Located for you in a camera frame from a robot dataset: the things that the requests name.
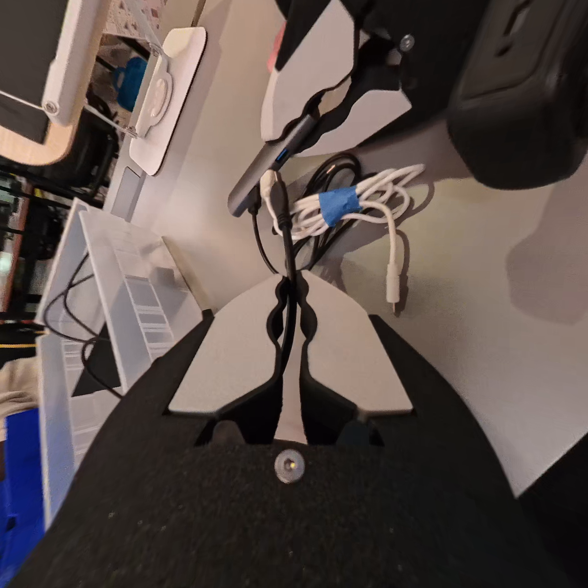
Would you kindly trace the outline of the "wooden board with dark panel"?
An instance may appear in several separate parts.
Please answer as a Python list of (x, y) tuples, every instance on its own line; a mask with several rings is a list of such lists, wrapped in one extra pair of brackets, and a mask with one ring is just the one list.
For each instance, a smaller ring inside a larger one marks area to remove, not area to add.
[(1, 156), (45, 166), (63, 158), (71, 131), (41, 108), (68, 1), (1, 1)]

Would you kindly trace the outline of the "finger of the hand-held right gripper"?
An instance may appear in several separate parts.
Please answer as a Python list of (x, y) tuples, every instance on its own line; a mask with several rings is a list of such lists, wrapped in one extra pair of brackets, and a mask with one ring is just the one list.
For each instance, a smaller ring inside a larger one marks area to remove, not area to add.
[(265, 142), (281, 138), (312, 112), (355, 64), (355, 19), (343, 1), (278, 1), (278, 6), (285, 25), (262, 103)]
[(406, 114), (412, 105), (405, 93), (392, 89), (350, 85), (342, 100), (320, 111), (317, 126), (298, 148), (296, 157), (330, 155), (355, 148), (381, 128)]

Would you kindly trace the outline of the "white folding stand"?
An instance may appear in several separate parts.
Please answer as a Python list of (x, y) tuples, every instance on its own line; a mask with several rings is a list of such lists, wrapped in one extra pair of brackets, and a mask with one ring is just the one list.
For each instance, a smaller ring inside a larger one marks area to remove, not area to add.
[[(155, 176), (165, 159), (173, 133), (205, 50), (203, 27), (173, 28), (160, 39), (149, 10), (141, 1), (124, 1), (138, 29), (157, 58), (136, 122), (131, 128), (112, 126), (130, 136), (129, 155), (147, 175)], [(107, 17), (108, 1), (67, 1), (55, 55), (49, 64), (40, 109), (49, 121), (68, 126), (74, 120), (77, 94), (89, 72), (85, 54), (93, 33)]]

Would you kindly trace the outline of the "blue plastic bin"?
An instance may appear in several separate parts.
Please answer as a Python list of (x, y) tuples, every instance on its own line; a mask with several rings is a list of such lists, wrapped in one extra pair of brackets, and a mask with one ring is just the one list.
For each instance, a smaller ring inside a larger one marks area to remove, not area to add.
[(5, 419), (1, 480), (1, 587), (6, 587), (45, 534), (39, 410)]

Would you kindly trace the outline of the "blue tape band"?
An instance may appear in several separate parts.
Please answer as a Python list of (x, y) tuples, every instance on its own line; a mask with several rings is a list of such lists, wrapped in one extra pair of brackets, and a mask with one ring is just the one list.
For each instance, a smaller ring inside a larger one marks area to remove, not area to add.
[(329, 228), (335, 227), (345, 216), (359, 213), (362, 207), (356, 186), (340, 187), (318, 195), (320, 214)]

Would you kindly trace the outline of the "grey desk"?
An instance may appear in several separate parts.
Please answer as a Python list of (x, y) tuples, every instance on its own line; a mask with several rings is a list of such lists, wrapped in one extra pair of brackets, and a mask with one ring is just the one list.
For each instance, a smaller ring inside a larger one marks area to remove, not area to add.
[[(229, 191), (262, 146), (266, 62), (282, 24), (273, 1), (167, 1), (161, 37), (208, 40), (178, 127), (131, 222), (164, 237), (202, 308), (264, 281), (249, 215)], [(399, 316), (385, 300), (386, 226), (360, 222), (314, 272), (381, 316), (466, 401), (516, 495), (587, 433), (587, 159), (568, 180), (503, 192), (469, 176), (442, 120), (360, 147), (365, 171), (423, 163)]]

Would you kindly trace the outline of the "grey desk pad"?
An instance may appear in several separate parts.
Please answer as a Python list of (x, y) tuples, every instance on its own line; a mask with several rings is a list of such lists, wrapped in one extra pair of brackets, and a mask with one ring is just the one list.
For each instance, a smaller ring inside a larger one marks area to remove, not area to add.
[(146, 173), (137, 173), (130, 166), (116, 168), (107, 193), (105, 208), (115, 217), (130, 222), (146, 180)]

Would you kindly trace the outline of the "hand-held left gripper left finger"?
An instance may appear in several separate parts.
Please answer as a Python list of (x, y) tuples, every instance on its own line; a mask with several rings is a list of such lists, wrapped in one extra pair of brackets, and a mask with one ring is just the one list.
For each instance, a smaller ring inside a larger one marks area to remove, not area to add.
[(279, 372), (288, 280), (272, 275), (214, 317), (168, 409), (218, 416)]

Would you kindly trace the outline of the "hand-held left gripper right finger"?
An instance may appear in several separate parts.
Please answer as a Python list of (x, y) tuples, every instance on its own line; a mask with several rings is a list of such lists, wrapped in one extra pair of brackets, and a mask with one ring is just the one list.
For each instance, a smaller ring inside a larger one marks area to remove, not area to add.
[(311, 381), (350, 401), (360, 416), (411, 412), (412, 402), (364, 308), (310, 271), (301, 272), (299, 286)]

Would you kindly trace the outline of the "person's white shirt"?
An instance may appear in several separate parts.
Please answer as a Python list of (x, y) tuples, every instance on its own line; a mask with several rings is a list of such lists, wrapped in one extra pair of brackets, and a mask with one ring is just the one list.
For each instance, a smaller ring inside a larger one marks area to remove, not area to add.
[(37, 357), (11, 360), (1, 368), (1, 419), (40, 404)]

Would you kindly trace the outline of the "person's right hand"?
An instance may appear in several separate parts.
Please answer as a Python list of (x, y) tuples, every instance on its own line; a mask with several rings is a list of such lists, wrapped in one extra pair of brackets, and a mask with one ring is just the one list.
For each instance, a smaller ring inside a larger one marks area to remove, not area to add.
[(268, 69), (268, 71), (270, 73), (275, 68), (275, 63), (277, 61), (277, 56), (279, 54), (279, 50), (280, 50), (281, 45), (282, 45), (282, 40), (283, 40), (283, 35), (284, 35), (285, 27), (286, 27), (286, 21), (284, 21), (283, 24), (282, 24), (282, 26), (279, 28), (278, 32), (275, 35), (274, 41), (273, 41), (272, 50), (270, 52), (270, 55), (269, 55), (268, 61), (267, 61), (267, 69)]

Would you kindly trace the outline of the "blue box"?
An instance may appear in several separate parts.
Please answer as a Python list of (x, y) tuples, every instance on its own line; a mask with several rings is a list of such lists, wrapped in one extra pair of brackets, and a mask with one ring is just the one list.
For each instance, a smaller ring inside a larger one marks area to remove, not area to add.
[(125, 66), (119, 66), (112, 71), (116, 102), (129, 112), (132, 112), (135, 107), (147, 64), (143, 57), (134, 56)]

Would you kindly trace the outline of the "grey usb hub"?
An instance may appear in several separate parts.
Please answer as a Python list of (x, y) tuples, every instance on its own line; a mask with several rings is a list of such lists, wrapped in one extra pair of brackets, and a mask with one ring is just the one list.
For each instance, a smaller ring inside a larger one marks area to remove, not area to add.
[(265, 142), (247, 167), (228, 197), (228, 210), (231, 216), (241, 217), (256, 200), (255, 186), (266, 171), (279, 171), (281, 167), (300, 150), (310, 136), (320, 118), (319, 111), (305, 114), (294, 121), (278, 139)]

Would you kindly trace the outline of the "clear plastic bin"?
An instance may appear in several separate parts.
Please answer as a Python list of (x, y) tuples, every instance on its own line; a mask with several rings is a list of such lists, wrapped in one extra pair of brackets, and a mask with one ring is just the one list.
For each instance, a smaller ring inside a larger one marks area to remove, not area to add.
[(36, 316), (50, 327), (36, 353), (45, 529), (118, 402), (75, 395), (84, 342), (107, 328), (123, 395), (202, 317), (160, 236), (74, 200)]

